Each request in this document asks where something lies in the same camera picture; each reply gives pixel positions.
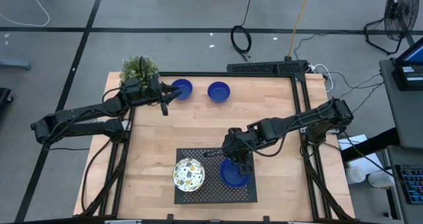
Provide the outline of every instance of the gray floor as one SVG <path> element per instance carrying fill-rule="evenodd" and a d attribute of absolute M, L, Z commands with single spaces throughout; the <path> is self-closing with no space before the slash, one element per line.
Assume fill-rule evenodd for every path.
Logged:
<path fill-rule="evenodd" d="M 40 0 L 52 17 L 50 27 L 84 27 L 94 1 Z M 94 26 L 229 28 L 242 21 L 247 1 L 102 0 Z M 302 0 L 252 0 L 245 26 L 292 28 L 301 3 Z M 309 0 L 299 28 L 362 29 L 365 23 L 382 17 L 384 8 L 385 0 Z M 27 23 L 44 21 L 33 0 L 0 0 L 0 13 Z M 419 30 L 423 29 L 421 15 L 416 23 Z M 13 25 L 0 19 L 0 26 Z M 33 67 L 31 71 L 0 70 L 0 87 L 13 89 L 15 96 L 0 126 L 0 176 L 3 177 L 0 223 L 14 220 L 40 151 L 29 125 L 56 109 L 81 36 L 75 32 L 0 32 L 0 57 L 27 59 Z M 295 45 L 309 36 L 298 34 Z M 372 36 L 372 40 L 385 47 L 395 47 L 385 36 Z M 251 62 L 278 61 L 288 52 L 290 35 L 252 34 L 252 41 Z M 228 63 L 243 62 L 232 48 L 229 34 L 91 33 L 65 108 L 98 103 L 107 73 L 119 70 L 122 60 L 135 54 L 152 57 L 161 71 L 225 71 Z M 354 35 L 317 36 L 303 43 L 298 56 L 345 74 L 352 85 L 376 74 L 378 61 L 388 58 L 367 45 L 364 36 Z M 338 97 L 348 91 L 341 77 L 334 75 L 334 80 L 335 88 L 330 96 Z M 355 90 L 345 99 L 355 109 L 369 92 Z M 374 92 L 355 117 L 348 127 L 350 135 L 364 133 L 371 137 L 393 127 L 383 87 Z M 57 146 L 88 147 L 90 140 L 89 137 L 65 139 Z M 26 220 L 71 216 L 86 158 L 84 151 L 49 154 Z M 350 191 L 356 215 L 361 220 L 400 223 L 381 215 L 389 210 L 383 190 L 358 184 L 351 186 Z"/>

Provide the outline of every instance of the blue bowl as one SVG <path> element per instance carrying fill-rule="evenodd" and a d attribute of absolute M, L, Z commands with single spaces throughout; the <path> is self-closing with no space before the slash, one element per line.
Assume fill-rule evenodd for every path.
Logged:
<path fill-rule="evenodd" d="M 231 188 L 240 188 L 247 185 L 250 181 L 250 175 L 240 175 L 237 165 L 226 158 L 220 165 L 220 177 L 222 181 Z"/>
<path fill-rule="evenodd" d="M 186 100 L 191 96 L 192 83 L 186 79 L 177 79 L 172 83 L 173 87 L 179 87 L 178 92 L 181 94 L 177 97 L 179 100 Z"/>
<path fill-rule="evenodd" d="M 231 89 L 224 82 L 218 81 L 209 86 L 207 93 L 213 102 L 225 102 L 231 94 Z"/>

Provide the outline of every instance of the desk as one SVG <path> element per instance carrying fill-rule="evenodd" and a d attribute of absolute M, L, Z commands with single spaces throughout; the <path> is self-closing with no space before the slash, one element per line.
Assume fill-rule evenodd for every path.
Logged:
<path fill-rule="evenodd" d="M 387 148 L 388 161 L 387 165 L 394 167 L 395 165 L 420 165 L 423 166 L 423 149 L 409 149 L 390 145 Z M 397 170 L 392 169 L 393 174 L 398 177 Z M 394 197 L 399 203 L 401 214 L 405 223 L 421 223 L 423 207 L 421 205 L 410 205 L 405 199 L 401 183 L 395 181 Z"/>
<path fill-rule="evenodd" d="M 388 94 L 395 127 L 356 145 L 363 154 L 385 149 L 388 145 L 399 145 L 423 149 L 421 130 L 423 128 L 423 91 L 400 91 L 392 76 L 395 70 L 392 61 L 379 62 L 386 93 Z M 352 149 L 342 151 L 344 162 L 360 156 Z"/>
<path fill-rule="evenodd" d="M 179 78 L 166 76 L 162 80 L 171 84 Z M 172 102 L 169 116 L 162 116 L 159 106 L 142 106 L 135 110 L 118 218 L 166 219 L 167 214 L 172 213 L 178 220 L 262 221 L 263 216 L 268 215 L 273 221 L 312 221 L 297 131 L 288 134 L 278 156 L 254 156 L 257 203 L 173 204 L 174 184 L 171 174 L 176 160 L 176 148 L 221 147 L 224 135 L 230 127 L 245 129 L 248 124 L 263 118 L 283 118 L 295 114 L 291 81 L 287 78 L 187 79 L 194 86 L 192 96 L 186 101 Z M 226 82 L 231 87 L 231 97 L 227 102 L 215 104 L 208 98 L 207 88 L 214 81 Z M 109 73 L 105 90 L 118 85 L 118 73 Z M 307 88 L 312 108 L 327 101 L 321 75 L 307 74 Z M 334 135 L 328 135 L 327 140 L 338 146 Z M 87 161 L 106 141 L 105 136 L 93 137 Z M 263 152 L 272 153 L 276 149 L 277 145 Z M 339 151 L 322 145 L 320 152 L 327 188 L 346 213 L 354 216 Z M 104 184 L 109 156 L 110 146 L 95 159 L 89 171 L 86 205 L 95 198 Z M 81 213 L 80 199 L 81 192 L 75 213 Z M 106 213 L 110 213 L 110 204 L 109 200 Z M 324 217 L 321 206 L 319 216 Z"/>

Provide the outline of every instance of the black perforated mat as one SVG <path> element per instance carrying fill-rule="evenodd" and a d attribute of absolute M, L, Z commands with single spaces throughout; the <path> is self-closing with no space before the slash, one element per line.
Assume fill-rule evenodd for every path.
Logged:
<path fill-rule="evenodd" d="M 242 188 L 230 188 L 222 182 L 220 164 L 224 156 L 203 157 L 203 153 L 213 149 L 177 149 L 176 162 L 185 158 L 199 161 L 206 174 L 203 185 L 196 191 L 183 192 L 174 187 L 175 204 L 224 204 L 257 202 L 256 178 L 251 176 L 249 183 Z"/>

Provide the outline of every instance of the computer screen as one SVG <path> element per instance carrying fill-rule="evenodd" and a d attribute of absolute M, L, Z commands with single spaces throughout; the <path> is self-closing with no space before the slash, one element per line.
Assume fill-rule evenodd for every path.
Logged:
<path fill-rule="evenodd" d="M 423 45 L 416 48 L 411 54 L 404 58 L 405 61 L 423 62 Z"/>
<path fill-rule="evenodd" d="M 423 65 L 423 38 L 414 43 L 408 50 L 406 50 L 396 60 L 398 65 Z"/>

